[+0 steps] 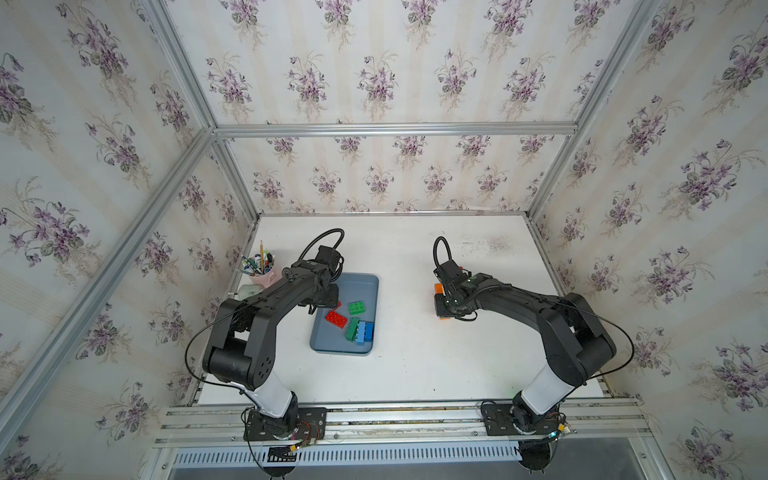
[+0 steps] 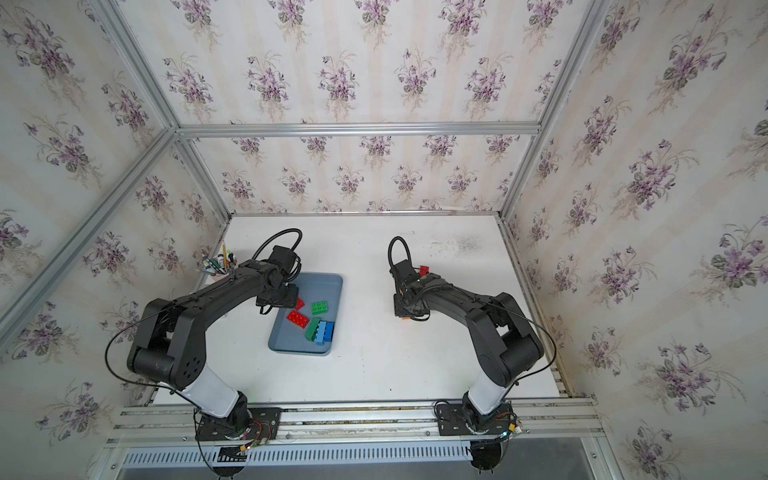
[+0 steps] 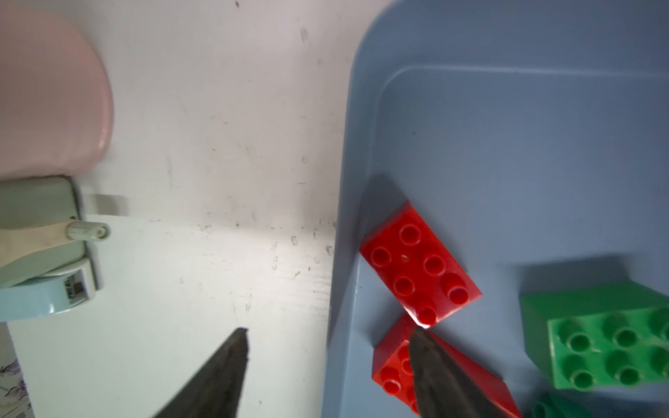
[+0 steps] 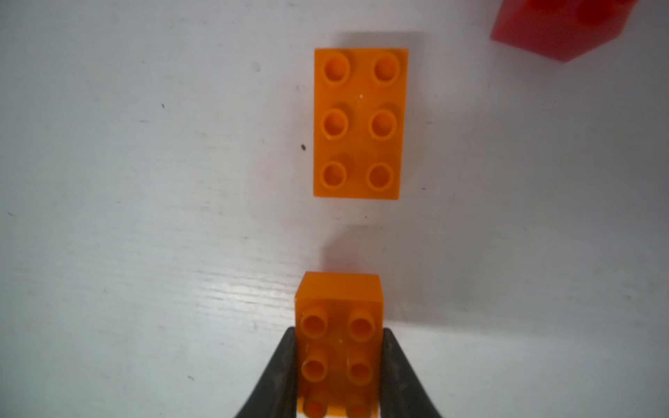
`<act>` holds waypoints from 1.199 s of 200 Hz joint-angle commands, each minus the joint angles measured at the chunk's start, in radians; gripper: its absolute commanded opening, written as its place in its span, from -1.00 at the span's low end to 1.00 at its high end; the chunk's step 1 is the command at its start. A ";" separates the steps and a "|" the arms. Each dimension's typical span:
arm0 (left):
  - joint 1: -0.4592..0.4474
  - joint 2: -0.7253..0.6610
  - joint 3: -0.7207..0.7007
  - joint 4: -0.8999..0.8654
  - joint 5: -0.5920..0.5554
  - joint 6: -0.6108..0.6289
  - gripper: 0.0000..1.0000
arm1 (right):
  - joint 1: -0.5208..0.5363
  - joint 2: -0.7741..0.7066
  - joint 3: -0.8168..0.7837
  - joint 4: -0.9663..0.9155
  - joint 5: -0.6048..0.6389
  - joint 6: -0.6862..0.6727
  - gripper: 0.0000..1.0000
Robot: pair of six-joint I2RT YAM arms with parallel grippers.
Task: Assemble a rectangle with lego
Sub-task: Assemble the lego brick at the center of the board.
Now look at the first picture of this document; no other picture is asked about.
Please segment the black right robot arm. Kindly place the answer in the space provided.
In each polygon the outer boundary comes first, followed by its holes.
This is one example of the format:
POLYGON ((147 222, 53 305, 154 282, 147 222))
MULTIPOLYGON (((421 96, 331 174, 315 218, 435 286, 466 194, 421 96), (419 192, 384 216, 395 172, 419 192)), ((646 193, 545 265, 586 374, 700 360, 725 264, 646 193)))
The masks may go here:
POLYGON ((559 415, 559 404, 612 360, 616 345, 588 302, 579 294, 545 295, 478 273, 435 270, 442 291, 434 297, 442 318, 473 321, 479 310, 498 313, 536 331, 546 363, 515 395, 512 424, 524 435, 539 434, 559 415))

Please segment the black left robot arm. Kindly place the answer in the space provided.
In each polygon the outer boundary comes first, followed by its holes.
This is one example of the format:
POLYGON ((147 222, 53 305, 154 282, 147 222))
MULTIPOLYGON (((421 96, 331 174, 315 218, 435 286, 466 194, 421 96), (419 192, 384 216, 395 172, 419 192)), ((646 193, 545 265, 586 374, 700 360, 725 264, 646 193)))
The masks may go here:
POLYGON ((285 417, 295 403, 273 372, 279 323, 294 308, 330 308, 337 304, 336 268, 301 260, 281 278, 245 300, 227 300, 212 325, 202 360, 203 371, 233 387, 271 418, 285 417))

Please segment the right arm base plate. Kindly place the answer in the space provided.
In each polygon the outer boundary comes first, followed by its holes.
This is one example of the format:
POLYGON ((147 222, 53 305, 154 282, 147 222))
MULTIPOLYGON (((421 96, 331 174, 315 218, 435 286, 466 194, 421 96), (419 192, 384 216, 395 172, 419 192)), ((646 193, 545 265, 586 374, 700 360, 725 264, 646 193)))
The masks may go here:
POLYGON ((558 406, 543 415, 529 411, 524 403, 498 403, 485 400, 479 405, 488 436, 557 437, 565 429, 566 416, 558 406))

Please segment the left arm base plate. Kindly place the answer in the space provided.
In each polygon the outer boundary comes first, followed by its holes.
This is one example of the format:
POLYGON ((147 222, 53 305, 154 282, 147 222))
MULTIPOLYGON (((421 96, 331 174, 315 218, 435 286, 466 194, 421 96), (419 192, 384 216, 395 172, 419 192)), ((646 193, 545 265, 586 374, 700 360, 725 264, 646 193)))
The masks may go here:
POLYGON ((244 410, 240 419, 243 438, 251 442, 315 442, 325 436, 328 410, 322 407, 289 409, 281 418, 272 418, 255 408, 244 410))

